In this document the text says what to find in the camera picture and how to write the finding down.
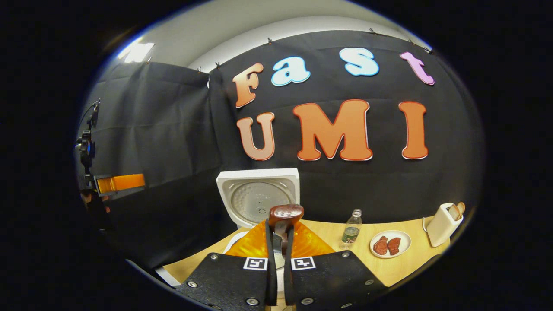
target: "plastic bottle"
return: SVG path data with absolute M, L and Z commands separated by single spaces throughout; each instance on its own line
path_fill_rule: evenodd
M 341 249 L 347 250 L 351 247 L 359 235 L 361 224 L 361 210 L 353 210 L 351 217 L 346 222 L 346 227 L 342 234 L 342 242 L 340 243 Z

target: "blue letter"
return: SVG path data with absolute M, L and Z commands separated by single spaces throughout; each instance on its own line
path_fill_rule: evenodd
M 311 73 L 305 69 L 304 59 L 297 56 L 285 58 L 273 66 L 273 70 L 278 70 L 271 78 L 275 86 L 283 86 L 290 82 L 300 83 L 309 79 Z
M 367 49 L 346 48 L 340 51 L 340 58 L 348 63 L 346 70 L 354 76 L 374 76 L 378 73 L 378 64 L 373 53 Z

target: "orange fan-shaped piece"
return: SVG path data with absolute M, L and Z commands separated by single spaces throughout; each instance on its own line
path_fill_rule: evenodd
M 318 235 L 300 221 L 294 224 L 292 258 L 309 257 L 334 253 L 335 251 Z
M 292 258 L 317 256 L 334 253 L 332 247 L 301 222 L 294 224 L 294 242 Z M 240 257 L 267 258 L 267 238 L 265 235 L 265 221 L 252 228 L 238 240 L 226 253 Z
M 268 258 L 265 221 L 258 223 L 226 252 L 225 255 Z

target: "meat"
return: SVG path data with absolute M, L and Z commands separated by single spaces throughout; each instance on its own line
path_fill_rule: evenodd
M 401 242 L 400 237 L 395 237 L 388 242 L 388 249 L 390 250 L 390 255 L 393 256 L 399 252 L 400 242 Z
M 382 236 L 378 242 L 376 242 L 373 246 L 374 252 L 379 255 L 384 255 L 388 252 L 388 245 L 386 244 L 388 238 L 385 236 Z

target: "orange letter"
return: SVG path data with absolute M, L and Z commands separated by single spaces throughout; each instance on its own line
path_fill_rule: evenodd
M 366 114 L 369 103 L 362 100 L 347 100 L 342 103 L 336 120 L 331 123 L 316 103 L 305 103 L 294 108 L 300 118 L 301 151 L 300 160 L 318 160 L 321 152 L 315 148 L 315 138 L 327 158 L 332 159 L 344 138 L 344 149 L 340 157 L 344 160 L 363 161 L 373 157 L 367 143 Z
M 422 116 L 426 108 L 419 102 L 404 101 L 399 109 L 405 114 L 407 122 L 407 146 L 401 154 L 405 159 L 424 159 L 428 156 L 428 149 L 424 145 L 424 119 Z
M 236 101 L 236 108 L 245 106 L 255 99 L 255 93 L 250 92 L 249 87 L 251 86 L 254 90 L 257 89 L 259 79 L 257 78 L 257 74 L 255 74 L 255 72 L 261 71 L 263 71 L 263 65 L 256 63 L 250 68 L 234 76 L 232 82 L 236 83 L 236 95 L 238 97 L 238 100 Z
M 244 147 L 244 151 L 250 158 L 265 161 L 270 159 L 273 153 L 275 153 L 273 125 L 271 124 L 271 121 L 274 119 L 275 114 L 272 112 L 262 113 L 257 116 L 257 122 L 261 124 L 261 130 L 263 132 L 263 141 L 265 143 L 263 149 L 257 149 L 253 144 L 252 118 L 244 118 L 236 122 L 236 125 L 240 129 L 240 137 L 242 137 L 242 147 Z

